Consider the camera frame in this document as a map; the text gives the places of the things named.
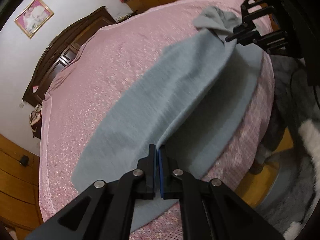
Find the gray towel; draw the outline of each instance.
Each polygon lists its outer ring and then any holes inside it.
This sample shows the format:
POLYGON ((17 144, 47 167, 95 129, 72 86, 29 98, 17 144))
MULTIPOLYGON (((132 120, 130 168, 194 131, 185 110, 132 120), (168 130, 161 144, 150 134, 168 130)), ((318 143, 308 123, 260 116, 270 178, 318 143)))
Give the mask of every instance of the gray towel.
MULTIPOLYGON (((179 167, 201 178, 240 124, 260 74, 262 50, 226 43, 240 24, 215 7, 194 20, 199 32, 168 46, 155 65, 112 107, 82 152, 71 181, 82 192, 92 182, 119 179, 166 144, 179 167)), ((175 200, 137 201, 131 230, 175 200)))

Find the pink bedsheet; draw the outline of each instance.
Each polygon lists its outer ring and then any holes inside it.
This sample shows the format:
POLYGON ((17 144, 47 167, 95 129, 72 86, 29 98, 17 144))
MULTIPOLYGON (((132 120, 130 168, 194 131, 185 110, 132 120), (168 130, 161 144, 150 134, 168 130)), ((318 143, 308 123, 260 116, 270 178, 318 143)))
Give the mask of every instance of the pink bedsheet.
MULTIPOLYGON (((80 49, 77 58, 53 80, 43 101, 39 202, 44 220, 78 192, 70 176, 108 110, 149 69, 163 47, 194 35, 192 20, 208 5, 240 16, 243 0, 180 0, 148 10, 121 24, 104 27, 80 49)), ((257 20, 262 34, 268 17, 257 20)), ((261 75, 243 121, 205 180, 220 178, 235 189, 249 170, 269 122, 274 76, 263 56, 261 75)), ((131 234, 132 239, 182 239, 180 212, 174 205, 131 234)))

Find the bed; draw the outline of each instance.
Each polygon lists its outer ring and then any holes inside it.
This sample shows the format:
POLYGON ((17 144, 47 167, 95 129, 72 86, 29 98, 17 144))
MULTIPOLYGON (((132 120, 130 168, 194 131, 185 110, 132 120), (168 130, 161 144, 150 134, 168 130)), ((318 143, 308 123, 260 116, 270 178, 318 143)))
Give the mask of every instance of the bed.
MULTIPOLYGON (((105 26, 56 73, 42 101, 39 202, 44 221, 78 195, 70 176, 82 150, 121 93, 154 64, 165 46, 197 32, 191 22, 202 9, 215 5, 240 16, 242 1, 179 0, 105 26)), ((268 17, 256 23, 263 34, 271 32, 268 17)), ((267 128, 273 94, 271 60, 264 53, 258 84, 243 121, 204 180, 220 178, 236 189, 252 165, 267 128)), ((131 239, 150 237, 182 239, 177 204, 131 234, 131 239)))
POLYGON ((56 74, 73 61, 80 47, 99 28, 115 23, 105 7, 101 6, 63 30, 43 52, 22 100, 32 106, 40 104, 56 74))

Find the picture frame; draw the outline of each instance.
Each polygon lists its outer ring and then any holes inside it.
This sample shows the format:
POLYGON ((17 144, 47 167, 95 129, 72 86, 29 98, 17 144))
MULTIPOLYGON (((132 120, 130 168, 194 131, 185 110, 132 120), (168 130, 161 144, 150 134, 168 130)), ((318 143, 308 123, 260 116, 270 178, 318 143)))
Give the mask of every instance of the picture frame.
POLYGON ((14 22, 29 38, 32 38, 53 15, 54 12, 42 0, 33 0, 14 22))

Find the wall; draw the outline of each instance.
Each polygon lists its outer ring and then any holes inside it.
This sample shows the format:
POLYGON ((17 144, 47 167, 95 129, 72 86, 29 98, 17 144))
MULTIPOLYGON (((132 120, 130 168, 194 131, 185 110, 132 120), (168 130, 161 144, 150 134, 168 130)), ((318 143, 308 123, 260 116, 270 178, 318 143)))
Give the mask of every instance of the wall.
POLYGON ((19 104, 42 53, 61 31, 102 5, 113 18, 131 10, 119 0, 43 0, 55 15, 29 39, 14 20, 32 1, 24 0, 0 31, 0 133, 39 155, 40 140, 32 139, 28 120, 33 107, 19 104))

